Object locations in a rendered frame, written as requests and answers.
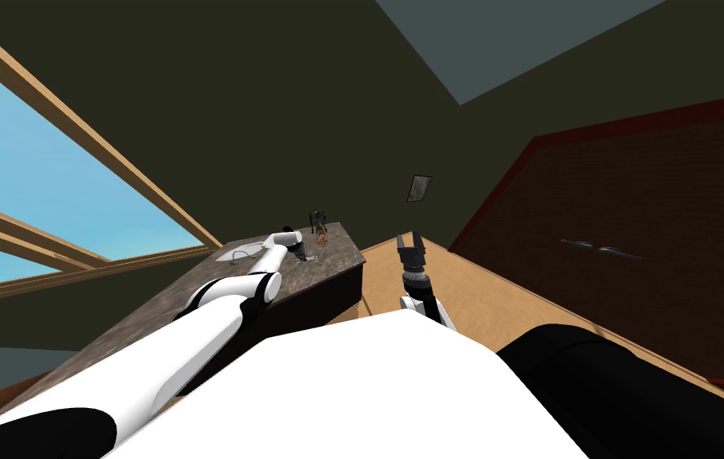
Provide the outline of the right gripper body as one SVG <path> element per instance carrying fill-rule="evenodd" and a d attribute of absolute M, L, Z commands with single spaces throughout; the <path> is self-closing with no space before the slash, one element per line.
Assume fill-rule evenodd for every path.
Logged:
<path fill-rule="evenodd" d="M 405 273 L 423 273 L 426 265 L 425 254 L 426 249 L 423 245 L 414 245 L 413 247 L 397 248 L 400 261 L 403 265 Z"/>

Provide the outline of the white sink basin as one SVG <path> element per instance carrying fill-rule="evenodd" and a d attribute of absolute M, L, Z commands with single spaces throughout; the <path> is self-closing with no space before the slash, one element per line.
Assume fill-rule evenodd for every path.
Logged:
<path fill-rule="evenodd" d="M 217 258 L 217 262 L 227 262 L 230 265 L 237 265 L 241 259 L 256 259 L 257 254 L 266 248 L 267 245 L 262 241 L 238 245 L 236 248 L 220 255 L 220 257 Z"/>

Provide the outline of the dark cabinet with stone top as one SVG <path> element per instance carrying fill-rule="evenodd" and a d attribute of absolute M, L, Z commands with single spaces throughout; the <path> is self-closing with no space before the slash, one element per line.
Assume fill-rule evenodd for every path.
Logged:
<path fill-rule="evenodd" d="M 283 284 L 269 309 L 204 366 L 201 374 L 186 387 L 186 393 L 212 378 L 261 340 L 323 326 L 361 301 L 365 259 L 339 223 L 330 223 L 327 227 L 326 245 L 319 245 L 316 236 L 309 229 L 303 229 L 307 253 L 316 255 L 317 261 L 294 266 L 292 256 L 286 256 L 281 265 Z M 201 259 L 182 260 L 174 281 L 169 281 L 167 275 L 171 265 L 166 263 L 121 275 L 93 278 L 89 284 L 96 287 L 97 292 L 89 292 L 82 283 L 67 285 L 69 292 L 78 293 L 81 312 L 88 310 L 90 299 L 101 300 L 100 310 L 115 311 L 115 320 L 78 354 L 0 406 L 0 414 L 168 324 L 206 281 L 246 274 L 251 262 L 238 261 L 231 265 L 218 260 L 219 256 L 241 244 L 242 241 L 231 241 Z"/>

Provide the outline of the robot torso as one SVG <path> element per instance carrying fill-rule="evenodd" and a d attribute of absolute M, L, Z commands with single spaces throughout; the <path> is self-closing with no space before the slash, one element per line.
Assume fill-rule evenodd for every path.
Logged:
<path fill-rule="evenodd" d="M 490 349 L 407 309 L 258 343 L 104 459 L 587 459 Z"/>

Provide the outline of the dark red brown wardrobe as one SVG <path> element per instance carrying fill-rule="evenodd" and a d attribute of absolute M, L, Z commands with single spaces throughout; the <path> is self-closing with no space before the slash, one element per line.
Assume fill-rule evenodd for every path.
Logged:
<path fill-rule="evenodd" d="M 724 390 L 724 99 L 533 139 L 451 251 Z"/>

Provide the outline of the wooden framed window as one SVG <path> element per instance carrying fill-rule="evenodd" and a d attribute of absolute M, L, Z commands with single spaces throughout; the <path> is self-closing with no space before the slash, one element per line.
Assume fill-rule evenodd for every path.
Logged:
<path fill-rule="evenodd" d="M 0 46 L 0 298 L 220 247 Z"/>

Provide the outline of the small grey wall picture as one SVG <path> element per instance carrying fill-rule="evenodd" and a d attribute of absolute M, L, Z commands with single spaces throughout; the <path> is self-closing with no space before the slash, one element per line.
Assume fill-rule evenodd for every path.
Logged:
<path fill-rule="evenodd" d="M 425 200 L 429 187 L 432 183 L 432 176 L 414 175 L 407 194 L 407 202 L 422 202 Z"/>

